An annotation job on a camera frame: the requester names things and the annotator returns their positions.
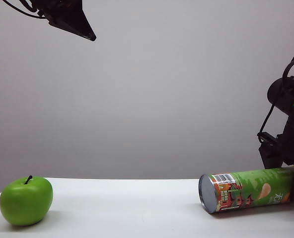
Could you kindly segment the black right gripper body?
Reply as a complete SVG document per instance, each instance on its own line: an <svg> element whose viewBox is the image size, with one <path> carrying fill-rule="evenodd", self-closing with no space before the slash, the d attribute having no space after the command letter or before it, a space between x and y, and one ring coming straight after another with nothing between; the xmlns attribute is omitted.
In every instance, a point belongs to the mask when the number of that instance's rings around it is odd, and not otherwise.
<svg viewBox="0 0 294 238"><path fill-rule="evenodd" d="M294 165L294 116L289 116L282 134L278 135L281 164Z"/></svg>

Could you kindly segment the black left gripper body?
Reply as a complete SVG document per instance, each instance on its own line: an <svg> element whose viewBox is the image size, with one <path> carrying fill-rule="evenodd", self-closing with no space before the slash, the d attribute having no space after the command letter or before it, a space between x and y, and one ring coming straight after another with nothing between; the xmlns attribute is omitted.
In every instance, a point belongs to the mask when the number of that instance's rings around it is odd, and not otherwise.
<svg viewBox="0 0 294 238"><path fill-rule="evenodd" d="M51 16L50 5L53 3L52 0L31 0L30 2L39 17Z"/></svg>

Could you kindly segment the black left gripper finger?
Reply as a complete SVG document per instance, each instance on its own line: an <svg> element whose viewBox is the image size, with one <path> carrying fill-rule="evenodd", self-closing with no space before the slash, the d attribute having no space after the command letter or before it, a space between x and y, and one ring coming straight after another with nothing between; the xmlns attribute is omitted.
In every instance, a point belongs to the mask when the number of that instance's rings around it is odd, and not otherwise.
<svg viewBox="0 0 294 238"><path fill-rule="evenodd" d="M90 41L96 40L96 35L87 21L86 22L84 21L81 21L81 22L50 21L49 24L53 27L73 33L75 35L78 35Z"/></svg>
<svg viewBox="0 0 294 238"><path fill-rule="evenodd" d="M88 22L82 7L81 0L53 0L50 5L51 16L47 19L50 21L65 22Z"/></svg>

